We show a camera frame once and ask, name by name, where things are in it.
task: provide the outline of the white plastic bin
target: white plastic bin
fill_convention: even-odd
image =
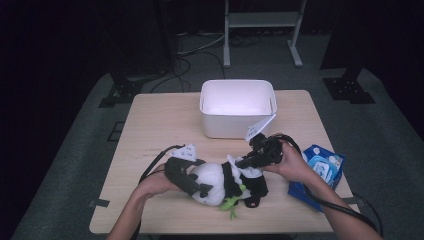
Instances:
[[[265,80],[209,80],[202,86],[200,111],[206,136],[243,139],[250,126],[276,113],[277,103]],[[262,131],[266,136],[271,124]]]

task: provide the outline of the black cable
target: black cable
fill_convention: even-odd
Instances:
[[[138,184],[140,184],[144,179],[146,179],[148,176],[150,176],[150,171],[153,169],[153,167],[156,165],[156,163],[159,162],[159,160],[162,159],[163,156],[165,156],[165,154],[174,148],[182,148],[184,146],[179,146],[179,145],[175,145],[175,146],[171,146],[165,150],[163,150],[162,152],[159,153],[159,155],[150,163],[150,165],[146,168],[146,170],[144,171],[144,173],[141,175],[140,180],[138,181]],[[136,240],[138,237],[138,233],[140,232],[140,227],[141,227],[141,221],[138,223],[137,228],[135,229],[131,240]]]
[[[203,46],[200,46],[200,47],[188,50],[188,51],[184,51],[184,52],[178,51],[177,55],[189,55],[190,53],[194,53],[194,52],[197,52],[197,51],[200,51],[200,50],[203,50],[203,49],[209,49],[209,48],[212,48],[214,46],[215,46],[215,48],[218,47],[217,43],[222,42],[222,40],[224,39],[224,35],[222,33],[217,33],[217,34],[219,34],[221,36],[219,38],[214,39],[213,41],[211,41],[209,43],[204,44]],[[205,37],[205,35],[200,35],[200,34],[197,34],[195,36]]]
[[[272,137],[275,137],[275,138],[278,138],[279,140],[283,140],[290,143],[290,145],[292,145],[294,149],[296,149],[296,151],[302,156],[302,151],[300,150],[299,145],[297,145],[297,143],[294,141],[292,137],[285,134],[281,134],[281,133],[272,135]]]
[[[360,214],[358,212],[355,212],[354,210],[352,210],[350,208],[345,208],[345,207],[342,207],[340,205],[337,205],[337,204],[334,204],[334,203],[331,203],[331,202],[324,201],[324,200],[322,200],[322,199],[314,196],[311,193],[311,191],[309,190],[308,187],[306,187],[305,185],[303,185],[303,187],[305,188],[306,195],[310,199],[314,200],[315,202],[319,203],[322,206],[325,206],[325,207],[331,208],[333,210],[337,210],[339,212],[348,214],[348,215],[350,215],[352,217],[355,217],[355,218],[361,220],[362,222],[368,224],[372,229],[374,229],[376,232],[378,232],[375,224],[371,220],[369,220],[367,217],[365,217],[364,215],[362,215],[362,214]]]
[[[262,38],[260,36],[245,37],[241,35],[235,35],[230,39],[230,46],[235,48],[248,48],[261,42]]]
[[[169,80],[172,80],[172,79],[174,79],[174,78],[179,78],[179,77],[181,77],[181,76],[183,76],[184,74],[186,74],[189,70],[190,70],[190,68],[191,68],[191,65],[190,65],[190,62],[189,61],[187,61],[187,60],[185,60],[185,59],[178,59],[178,60],[181,60],[181,61],[184,61],[184,62],[186,62],[187,63],[187,65],[188,65],[188,67],[187,67],[187,69],[184,71],[184,72],[182,72],[182,73],[180,73],[180,74],[175,74],[174,73],[174,75],[173,76],[171,76],[171,77],[169,77],[169,78],[166,78],[166,79],[164,79],[164,80],[162,80],[162,81],[160,81],[159,83],[157,83],[151,90],[150,90],[150,92],[149,93],[153,93],[153,91],[156,89],[156,88],[158,88],[160,85],[162,85],[162,84],[164,84],[165,82],[167,82],[167,81],[169,81]],[[189,85],[189,90],[190,90],[190,88],[191,88],[191,84],[190,83],[188,83],[187,81],[184,81],[184,82],[186,82],[188,85]]]
[[[197,51],[196,52],[187,53],[187,54],[181,54],[181,56],[190,56],[190,55],[194,55],[194,54],[208,54],[208,55],[211,55],[212,57],[214,57],[218,61],[218,64],[219,64],[219,66],[221,68],[223,79],[226,79],[226,77],[225,77],[225,70],[224,70],[223,64],[222,64],[221,60],[218,58],[218,56],[216,56],[215,54],[210,53],[210,52],[197,52]]]
[[[378,214],[377,210],[374,208],[374,206],[371,205],[371,203],[368,200],[366,200],[364,197],[362,197],[358,193],[352,192],[352,194],[353,194],[353,196],[361,199],[366,206],[369,206],[371,208],[372,212],[374,213],[374,215],[375,215],[375,217],[377,218],[377,221],[378,221],[380,236],[383,237],[384,236],[383,221],[381,221],[380,215]]]
[[[181,78],[181,75],[177,75],[175,74],[175,77],[177,77],[180,80],[180,84],[181,84],[181,92],[185,92],[184,91],[184,83],[186,83],[188,85],[188,90],[187,92],[190,92],[191,89],[191,84],[189,82],[187,82],[186,80]]]

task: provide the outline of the dark background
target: dark background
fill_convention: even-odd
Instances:
[[[136,1],[103,2],[114,10],[99,1],[83,0],[0,3],[2,239],[13,234],[88,93],[110,72],[111,63],[125,58],[138,70],[160,70],[136,59],[147,50],[137,47],[129,34],[149,38],[137,30],[140,24],[150,27],[143,21],[151,18],[126,8]],[[223,30],[223,0],[170,0],[166,8],[174,33]],[[294,10],[298,2],[233,0],[231,8]],[[301,29],[303,34],[331,32],[322,68],[359,62],[380,78],[420,136],[424,135],[423,12],[417,0],[345,0],[342,6],[335,0],[309,0]],[[141,22],[125,24],[131,19]],[[162,50],[158,68],[167,70],[172,67],[172,48]]]

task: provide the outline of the stuffed animal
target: stuffed animal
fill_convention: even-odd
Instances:
[[[192,197],[209,206],[218,206],[226,198],[237,197],[244,200],[246,207],[258,207],[260,199],[268,193],[265,178],[261,169],[238,168],[236,162],[241,160],[228,155],[224,164],[204,163],[194,167],[188,176],[199,185],[206,184],[212,188],[207,194],[197,191]]]

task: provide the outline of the human arm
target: human arm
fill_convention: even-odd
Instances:
[[[265,171],[277,173],[290,181],[301,182],[324,201],[349,208],[322,178],[303,160],[300,154],[288,143],[283,142],[281,163],[264,167]],[[374,229],[361,220],[343,212],[321,206],[323,212],[340,239],[382,239]]]
[[[134,189],[109,233],[108,240],[131,239],[141,220],[147,199],[169,190],[181,191],[166,178],[163,170],[162,164]]]

